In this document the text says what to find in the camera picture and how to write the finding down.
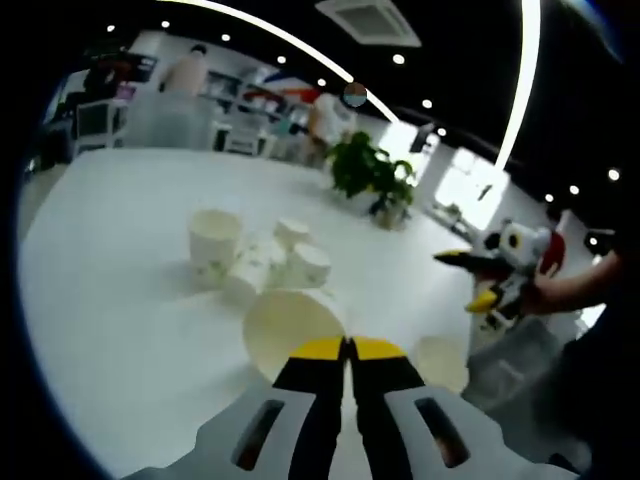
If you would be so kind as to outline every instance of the chair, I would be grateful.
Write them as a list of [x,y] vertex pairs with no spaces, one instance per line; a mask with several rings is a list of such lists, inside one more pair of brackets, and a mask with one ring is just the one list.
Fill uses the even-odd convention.
[[73,157],[84,150],[114,148],[121,142],[127,105],[119,100],[99,100],[76,107]]
[[224,152],[257,156],[260,149],[260,133],[267,124],[267,117],[255,113],[236,111],[229,116],[231,130],[224,140]]

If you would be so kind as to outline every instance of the paper cup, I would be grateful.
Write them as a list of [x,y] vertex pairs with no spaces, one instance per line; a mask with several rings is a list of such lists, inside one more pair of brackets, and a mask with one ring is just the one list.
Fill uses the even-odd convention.
[[191,264],[201,284],[220,288],[233,264],[242,223],[221,210],[196,212],[189,224]]
[[251,305],[258,295],[278,281],[286,258],[284,249],[274,238],[250,238],[236,255],[236,262],[225,279],[225,294],[238,304]]
[[293,250],[297,243],[308,243],[311,240],[309,227],[290,218],[278,220],[274,235],[287,252]]
[[263,293],[244,319],[244,343],[255,367],[274,382],[289,355],[307,342],[345,335],[346,315],[320,290]]
[[289,254],[282,275],[282,286],[286,288],[319,288],[327,282],[331,261],[317,247],[299,243]]
[[422,338],[416,346],[414,360],[416,370],[428,385],[460,394],[469,383],[462,348],[447,338]]
[[272,234],[258,234],[249,237],[244,242],[238,258],[244,255],[249,255],[252,258],[268,256],[271,265],[267,288],[276,287],[281,283],[282,274],[287,264],[287,252]]

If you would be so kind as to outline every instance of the window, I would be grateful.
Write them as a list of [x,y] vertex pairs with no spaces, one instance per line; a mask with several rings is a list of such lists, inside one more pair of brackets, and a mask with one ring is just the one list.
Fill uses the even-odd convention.
[[436,190],[436,201],[444,206],[456,204],[465,221],[478,230],[485,230],[508,183],[507,173],[473,152],[459,148]]

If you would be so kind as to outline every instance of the ceiling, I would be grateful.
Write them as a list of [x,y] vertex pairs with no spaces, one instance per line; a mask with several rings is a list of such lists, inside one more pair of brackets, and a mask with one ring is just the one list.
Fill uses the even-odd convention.
[[[363,46],[318,12],[315,0],[228,0],[220,3],[262,18],[312,45],[374,92],[401,119],[429,119],[447,128],[446,142],[467,146],[494,161],[509,120],[520,62],[521,7],[518,0],[394,0],[420,37],[422,47]],[[555,197],[593,227],[611,227],[617,185],[611,167],[625,169],[637,109],[630,101],[628,67],[619,64],[585,22],[560,0],[542,0],[540,52],[529,106],[507,165],[530,195]],[[135,37],[140,28],[233,48],[266,63],[285,55],[285,68],[338,93],[344,82],[287,42],[246,22],[198,7],[149,2],[134,14],[114,13],[108,23]],[[620,10],[607,10],[620,28],[634,24]],[[222,33],[231,35],[229,43]],[[401,53],[406,61],[396,65]],[[421,106],[423,99],[433,108]],[[367,113],[380,115],[371,106]],[[569,186],[580,194],[569,194]]]

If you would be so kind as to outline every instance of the human arm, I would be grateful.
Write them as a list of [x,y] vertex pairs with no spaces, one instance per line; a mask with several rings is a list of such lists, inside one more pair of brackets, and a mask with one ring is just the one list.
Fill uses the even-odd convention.
[[523,292],[525,313],[570,312],[603,303],[623,271],[623,259],[615,251],[587,271],[570,278],[537,276]]

